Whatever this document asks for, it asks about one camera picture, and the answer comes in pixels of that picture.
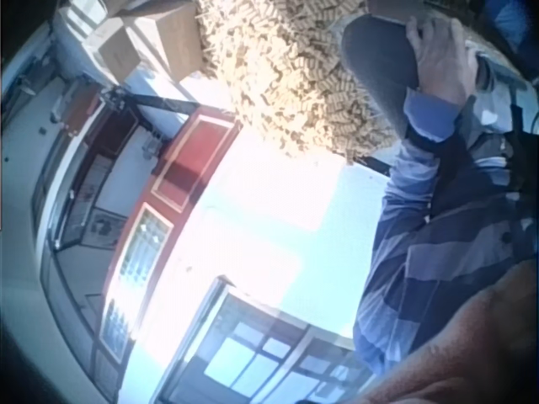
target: fingers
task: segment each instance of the fingers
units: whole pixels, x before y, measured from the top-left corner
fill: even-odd
[[[467,53],[467,59],[468,59],[468,65],[470,66],[470,69],[472,69],[472,72],[474,73],[474,76],[477,76],[478,74],[478,53],[475,49],[469,48],[466,51]]]
[[[456,55],[464,61],[467,58],[464,45],[464,28],[458,19],[451,19],[451,36],[455,42]]]
[[[414,49],[415,57],[418,58],[421,52],[421,39],[419,38],[418,21],[415,17],[412,17],[406,24],[406,37]]]
[[[435,22],[427,19],[423,24],[423,41],[429,43],[435,37]]]
[[[439,43],[446,43],[450,39],[451,28],[445,19],[433,19],[432,24],[435,27],[434,36]]]
[[[475,93],[475,85],[478,80],[478,70],[479,70],[479,63],[478,63],[478,53],[475,49],[470,48],[467,50],[467,61],[468,65],[470,66],[470,71],[472,73],[473,77],[473,92]]]

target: skin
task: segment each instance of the skin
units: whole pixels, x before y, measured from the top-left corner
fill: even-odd
[[[475,91],[477,59],[457,20],[407,25],[420,91],[462,107]],[[471,298],[446,328],[346,404],[495,403],[522,359],[536,355],[536,258]]]
[[[446,328],[347,404],[495,403],[536,354],[537,261],[471,298]]]

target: man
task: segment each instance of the man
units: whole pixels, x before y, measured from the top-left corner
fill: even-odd
[[[402,139],[354,329],[359,358],[383,375],[536,258],[536,189],[520,140],[483,133],[471,112],[478,60],[458,21],[360,17],[342,51]]]

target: metal frame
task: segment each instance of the metal frame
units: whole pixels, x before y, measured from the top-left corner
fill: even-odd
[[[237,297],[245,303],[253,306],[255,309],[269,314],[276,319],[288,322],[291,325],[299,327],[305,331],[299,342],[295,346],[291,346],[287,355],[283,359],[279,359],[279,365],[277,368],[254,392],[249,399],[249,402],[258,403],[269,397],[270,394],[275,391],[276,388],[278,388],[285,377],[294,369],[295,365],[301,359],[302,355],[305,354],[307,347],[314,339],[320,339],[350,351],[354,350],[354,343],[350,338],[344,338],[321,328],[313,327],[302,320],[287,315],[283,311],[263,305],[245,295],[233,285],[226,283],[226,281],[216,279],[214,284],[210,287],[208,294],[206,295],[206,298],[199,309],[199,312],[197,312],[195,318],[191,322],[189,331],[187,331],[182,343],[179,345],[173,360],[165,370],[161,382],[157,386],[157,389],[150,400],[152,404],[170,403],[170,401],[163,395],[166,391],[170,390],[171,383],[174,383],[174,381],[177,380],[183,372],[185,372],[187,364],[195,356],[195,353],[209,332],[212,323],[214,322],[218,312],[222,308],[226,298],[229,295]],[[363,390],[374,378],[375,376],[373,375],[363,386],[359,386],[358,390]]]
[[[97,207],[95,204],[93,204],[92,206],[92,209],[90,209],[90,213],[88,214],[88,218],[85,222],[85,225],[84,225],[84,228],[83,228],[83,235],[81,237],[81,241],[79,243],[79,245],[83,246],[83,247],[88,247],[88,248],[95,248],[96,250],[108,250],[108,251],[114,251],[116,249],[116,247],[98,247],[98,246],[92,246],[90,244],[86,244],[84,242],[84,236],[86,235],[86,233],[88,232],[88,225],[89,225],[89,219],[92,217],[92,214],[96,211],[96,210],[99,210],[101,212],[104,212],[110,216],[114,216],[116,219],[123,219],[124,220],[124,226],[127,222],[127,216],[123,216],[123,215],[118,215],[117,213],[115,212],[111,212],[110,210],[106,210],[106,209],[103,209],[103,208],[99,208]]]
[[[128,349],[128,345],[129,345],[129,338],[122,350],[122,353],[121,353],[121,356],[120,357],[117,357],[111,350],[110,350],[110,347],[105,343],[105,341],[103,340],[103,326],[104,326],[104,315],[106,313],[106,309],[107,307],[109,306],[110,304],[110,300],[111,300],[111,296],[114,296],[114,293],[115,293],[115,286],[117,285],[117,282],[118,282],[118,273],[120,272],[120,267],[121,265],[123,264],[124,262],[124,259],[125,259],[125,255],[127,253],[127,250],[129,249],[130,245],[131,245],[131,242],[133,241],[133,237],[135,236],[135,233],[136,233],[136,229],[138,228],[138,225],[141,221],[141,218],[142,216],[144,215],[144,213],[148,211],[150,212],[152,215],[156,216],[168,229],[167,229],[167,233],[165,235],[165,238],[163,240],[163,242],[161,243],[161,246],[159,247],[159,250],[157,251],[157,254],[156,254],[156,259],[153,261],[152,263],[152,267],[150,268],[150,270],[148,271],[148,276],[147,276],[147,282],[149,283],[150,282],[150,278],[152,277],[152,273],[153,271],[155,270],[155,267],[157,265],[157,261],[161,255],[161,251],[164,249],[165,247],[165,244],[167,243],[167,240],[170,236],[170,232],[171,230],[173,229],[173,224],[168,221],[165,217],[163,217],[159,212],[157,212],[153,207],[151,207],[148,203],[144,203],[142,204],[142,207],[139,209],[139,211],[137,212],[136,214],[136,219],[134,221],[134,224],[133,226],[131,227],[130,231],[129,231],[129,235],[127,236],[127,239],[125,240],[125,243],[124,243],[124,247],[122,248],[121,250],[121,253],[120,253],[120,257],[118,258],[118,263],[116,264],[116,267],[114,268],[113,270],[113,273],[114,273],[114,277],[112,278],[112,280],[110,281],[110,285],[109,285],[109,289],[107,291],[107,295],[105,296],[105,302],[104,302],[104,307],[103,307],[103,310],[101,312],[101,319],[99,321],[99,342],[100,344],[107,349],[107,351],[109,352],[109,354],[116,360],[116,362],[118,364],[122,364],[123,360],[124,360],[124,357],[125,357],[125,352],[127,351]],[[146,295],[148,293],[147,289],[144,290],[144,295]]]

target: window frame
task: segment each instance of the window frame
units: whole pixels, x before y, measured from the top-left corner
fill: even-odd
[[[143,296],[146,296],[149,293],[148,286],[150,284],[150,280],[151,280],[151,278],[152,278],[152,276],[154,274],[155,268],[157,266],[157,261],[158,261],[159,257],[161,256],[161,253],[162,253],[165,245],[167,244],[167,241],[170,238],[170,234],[171,234],[171,232],[173,230],[173,223],[172,222],[170,222],[167,218],[165,218],[163,215],[161,215],[150,204],[148,204],[147,202],[144,202],[141,205],[141,208],[136,213],[135,221],[133,222],[133,225],[131,226],[131,228],[129,230],[129,233],[127,235],[125,243],[122,246],[122,249],[121,249],[121,252],[120,252],[120,257],[118,258],[116,266],[115,266],[115,268],[113,270],[113,277],[112,277],[112,279],[110,281],[109,288],[107,290],[107,294],[106,294],[105,299],[104,299],[104,307],[103,307],[103,310],[102,310],[101,315],[100,315],[99,328],[98,328],[98,335],[99,335],[99,343],[100,343],[100,345],[107,350],[107,352],[112,356],[112,358],[114,358],[116,360],[116,362],[118,364],[122,364],[124,359],[125,359],[125,352],[129,348],[129,336],[126,339],[126,342],[125,342],[125,345],[124,345],[124,347],[122,349],[121,355],[117,356],[103,339],[105,316],[106,316],[106,313],[107,313],[107,309],[108,309],[109,305],[111,304],[111,301],[114,299],[114,296],[113,296],[114,287],[118,284],[118,282],[120,280],[121,266],[122,266],[122,264],[123,264],[123,262],[125,260],[127,250],[129,249],[131,243],[133,242],[133,239],[134,239],[135,234],[136,234],[136,230],[138,229],[138,227],[139,227],[139,225],[141,223],[141,219],[144,216],[145,212],[150,212],[150,214],[157,217],[157,219],[160,220],[167,227],[167,232],[165,233],[164,239],[161,241],[159,249],[157,250],[156,257],[154,258],[154,260],[152,262],[152,266],[148,270],[147,284],[146,284],[145,289],[144,289],[144,291],[142,293]],[[144,298],[141,299],[141,304],[138,307],[138,310],[137,310],[137,313],[138,313],[137,315],[138,316],[140,316],[140,314],[141,314],[141,307],[142,307],[142,302],[143,301],[144,301]]]
[[[170,401],[170,397],[176,384],[181,378],[181,375],[185,372],[190,360],[196,355],[196,352],[202,344],[205,336],[210,331],[214,320],[216,319],[219,311],[223,307],[225,300],[229,295],[232,295],[239,300],[242,300],[243,302],[253,306],[255,309],[269,314],[278,320],[284,320],[285,322],[289,322],[291,325],[294,325],[304,330],[304,333],[296,346],[291,347],[290,351],[282,359],[282,361],[279,361],[277,368],[262,383],[262,385],[255,391],[255,393],[252,394],[250,397],[246,398],[248,400],[247,402],[249,403],[263,402],[263,400],[270,397],[273,391],[278,388],[280,383],[285,380],[286,376],[290,372],[292,372],[294,368],[299,367],[300,360],[305,355],[307,348],[310,346],[313,340],[320,339],[324,342],[331,343],[339,348],[344,348],[349,351],[354,350],[354,343],[351,338],[345,338],[333,332],[329,332],[321,328],[312,326],[296,317],[288,315],[283,311],[280,311],[273,307],[269,307],[254,300],[226,280],[216,279],[216,281],[208,291],[208,297],[205,298],[204,303],[200,306],[199,312],[197,312],[197,315],[191,322],[191,325],[189,326],[189,331],[186,333],[184,339],[179,345],[179,348],[174,355],[173,360],[170,362],[169,366],[165,370],[163,377],[159,382],[159,385],[157,386],[157,389],[155,390],[152,399],[150,400],[151,403],[173,404],[173,402]],[[268,339],[266,338],[267,335],[268,334],[264,335],[263,341],[266,341]],[[259,343],[259,347],[254,350],[255,355],[253,356],[253,358],[255,358],[257,354],[260,354],[259,350],[262,350],[263,346],[264,344],[262,342]],[[264,356],[272,359],[272,357],[269,355],[265,354]],[[251,362],[252,359],[249,364],[247,364],[239,373],[238,377],[231,384],[231,387],[228,388],[232,388],[232,385],[237,382],[239,377],[241,377],[241,375],[249,367]],[[339,364],[331,364],[329,368],[335,368],[338,365]],[[364,385],[358,387],[358,391],[362,391],[363,389],[365,389],[366,386],[371,382],[371,380],[373,380],[373,378],[374,375],[372,375],[365,382]]]

